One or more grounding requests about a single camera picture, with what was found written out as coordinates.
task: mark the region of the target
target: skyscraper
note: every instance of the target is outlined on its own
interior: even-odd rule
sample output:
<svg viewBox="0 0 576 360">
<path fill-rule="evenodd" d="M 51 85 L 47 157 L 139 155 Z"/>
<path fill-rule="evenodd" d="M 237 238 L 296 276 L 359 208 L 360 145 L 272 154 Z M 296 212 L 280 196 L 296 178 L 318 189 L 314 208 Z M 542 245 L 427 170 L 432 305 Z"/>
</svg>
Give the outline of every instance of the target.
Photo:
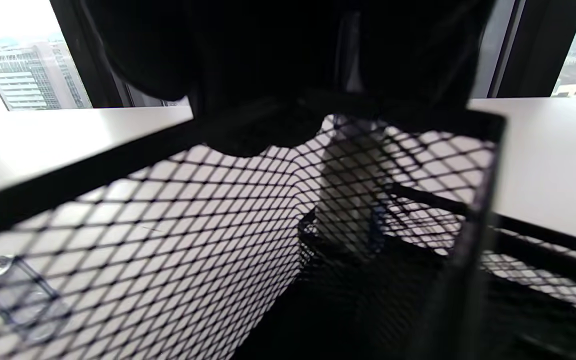
<svg viewBox="0 0 576 360">
<path fill-rule="evenodd" d="M 91 107 L 62 42 L 0 46 L 0 94 L 9 110 Z"/>
</svg>

